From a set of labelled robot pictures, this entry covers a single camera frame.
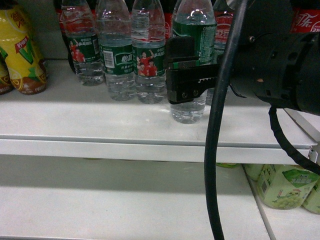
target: yellow bottle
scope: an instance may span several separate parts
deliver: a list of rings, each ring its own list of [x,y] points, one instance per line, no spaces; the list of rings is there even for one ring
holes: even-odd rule
[[[14,1],[4,1],[0,29],[0,53],[12,85],[26,95],[44,91],[47,87],[44,57],[35,42],[29,17]]]

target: green juice box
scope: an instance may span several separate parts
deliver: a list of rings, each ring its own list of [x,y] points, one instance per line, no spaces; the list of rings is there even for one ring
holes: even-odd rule
[[[219,167],[223,167],[223,168],[234,169],[238,165],[238,163],[220,163],[220,162],[217,162],[216,165],[219,166]]]
[[[313,186],[302,205],[308,211],[320,214],[320,180]]]
[[[319,178],[298,165],[265,164],[257,181],[258,195],[274,209],[298,208]]]
[[[264,168],[264,164],[246,163],[246,164],[243,164],[243,167],[246,174],[251,180],[258,181],[261,171]]]

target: shelf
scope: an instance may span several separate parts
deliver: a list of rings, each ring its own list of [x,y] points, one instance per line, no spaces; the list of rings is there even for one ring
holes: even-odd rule
[[[290,210],[273,209],[266,206],[258,196],[257,183],[250,180],[257,206],[271,240],[308,239],[318,240],[319,215],[305,208]]]
[[[5,237],[212,240],[200,162],[0,156]],[[269,240],[239,165],[217,168],[225,239]]]
[[[310,113],[285,110],[302,129],[304,129],[316,142],[320,142],[320,116]]]
[[[66,60],[49,61],[48,88],[36,95],[1,96],[0,154],[202,162],[210,107],[196,124],[181,124],[170,104],[117,102],[105,84],[82,86]],[[218,161],[293,164],[270,130],[269,105],[228,92]],[[289,141],[305,156],[316,145],[280,109]]]

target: black wire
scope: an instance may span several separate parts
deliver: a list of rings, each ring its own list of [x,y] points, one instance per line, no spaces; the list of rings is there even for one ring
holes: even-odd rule
[[[204,152],[204,181],[205,181],[205,197],[210,225],[215,240],[224,240],[222,230],[216,186],[216,162],[219,131],[221,126],[222,114],[230,84],[230,76],[233,61],[238,48],[240,33],[248,8],[249,0],[239,1],[236,12],[230,27],[230,34],[225,46],[222,63],[219,69],[217,84],[214,89],[213,100],[211,104],[208,129],[205,141]]]
[[[280,147],[286,152],[286,154],[294,160],[294,162],[304,169],[307,169],[320,176],[320,166],[308,158],[303,156],[286,138],[284,132],[281,129],[280,123],[277,117],[277,108],[271,106],[269,110],[270,126],[273,131],[275,139],[279,143]]]

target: green bottle label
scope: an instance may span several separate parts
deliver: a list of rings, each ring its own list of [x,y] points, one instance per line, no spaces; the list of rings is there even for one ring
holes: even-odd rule
[[[101,59],[107,74],[123,75],[134,71],[132,45],[100,45]]]
[[[156,77],[165,74],[165,45],[157,48],[132,47],[132,50],[136,75]]]
[[[72,59],[76,63],[91,63],[100,59],[97,35],[68,37]]]
[[[174,37],[194,37],[194,54],[199,56],[200,64],[210,64],[213,57],[216,24],[191,25],[173,22]]]
[[[310,171],[293,169],[284,171],[282,174],[296,188],[301,188],[319,180],[319,176]]]

